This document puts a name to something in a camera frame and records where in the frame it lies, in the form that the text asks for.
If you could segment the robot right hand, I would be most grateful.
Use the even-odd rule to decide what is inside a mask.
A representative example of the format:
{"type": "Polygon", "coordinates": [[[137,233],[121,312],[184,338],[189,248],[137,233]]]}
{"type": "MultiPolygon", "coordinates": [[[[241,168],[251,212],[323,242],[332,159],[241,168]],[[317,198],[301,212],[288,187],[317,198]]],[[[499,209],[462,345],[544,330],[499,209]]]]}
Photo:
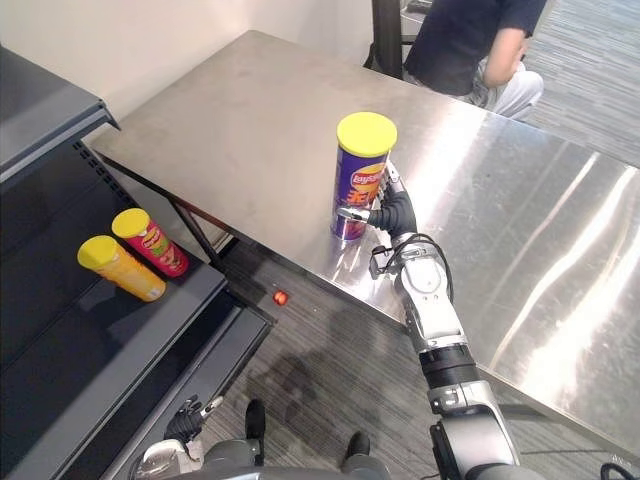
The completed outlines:
{"type": "Polygon", "coordinates": [[[381,180],[383,189],[377,196],[380,203],[378,209],[339,206],[336,210],[337,215],[346,220],[353,220],[385,231],[391,239],[399,238],[404,234],[417,233],[416,217],[410,196],[392,161],[386,162],[381,180]]]}

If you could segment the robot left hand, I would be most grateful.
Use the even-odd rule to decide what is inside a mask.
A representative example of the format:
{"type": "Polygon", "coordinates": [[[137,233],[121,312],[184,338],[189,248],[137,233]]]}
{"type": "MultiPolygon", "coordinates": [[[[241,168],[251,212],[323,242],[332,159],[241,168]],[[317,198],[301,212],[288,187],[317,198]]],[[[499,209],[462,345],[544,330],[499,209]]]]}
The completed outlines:
{"type": "Polygon", "coordinates": [[[198,395],[187,398],[169,421],[163,439],[177,440],[183,444],[192,441],[201,433],[205,421],[223,401],[222,395],[213,396],[205,403],[199,401],[198,395]]]}

